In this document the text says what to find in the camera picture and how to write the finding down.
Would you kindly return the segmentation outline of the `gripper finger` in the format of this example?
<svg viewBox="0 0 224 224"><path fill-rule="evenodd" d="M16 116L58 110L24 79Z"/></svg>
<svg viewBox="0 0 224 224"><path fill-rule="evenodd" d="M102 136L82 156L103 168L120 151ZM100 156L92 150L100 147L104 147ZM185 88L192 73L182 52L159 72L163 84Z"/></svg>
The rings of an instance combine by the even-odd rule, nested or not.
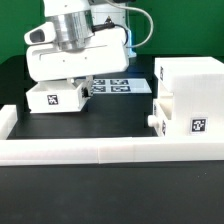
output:
<svg viewBox="0 0 224 224"><path fill-rule="evenodd" d="M85 80L85 87L84 87L85 98L89 98L92 96L92 85L93 85L93 77L88 76Z"/></svg>

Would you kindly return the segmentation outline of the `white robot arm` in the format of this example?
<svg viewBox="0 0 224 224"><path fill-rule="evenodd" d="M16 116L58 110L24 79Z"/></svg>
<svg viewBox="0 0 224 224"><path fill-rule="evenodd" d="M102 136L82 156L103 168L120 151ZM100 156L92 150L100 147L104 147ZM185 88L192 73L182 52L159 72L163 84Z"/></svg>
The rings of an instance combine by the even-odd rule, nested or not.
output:
<svg viewBox="0 0 224 224"><path fill-rule="evenodd" d="M93 22L89 0L43 0L46 22L25 34L27 65L37 82L85 79L129 65L129 31L111 10Z"/></svg>

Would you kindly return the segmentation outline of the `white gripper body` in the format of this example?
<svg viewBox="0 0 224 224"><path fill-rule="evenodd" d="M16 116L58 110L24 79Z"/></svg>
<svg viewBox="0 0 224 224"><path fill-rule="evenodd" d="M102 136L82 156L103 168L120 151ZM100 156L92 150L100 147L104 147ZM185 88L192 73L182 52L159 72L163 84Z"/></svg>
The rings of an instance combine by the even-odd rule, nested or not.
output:
<svg viewBox="0 0 224 224"><path fill-rule="evenodd" d="M40 82L122 72L129 65L125 40L122 28L112 28L96 32L81 50L62 51L53 43L31 46L29 74Z"/></svg>

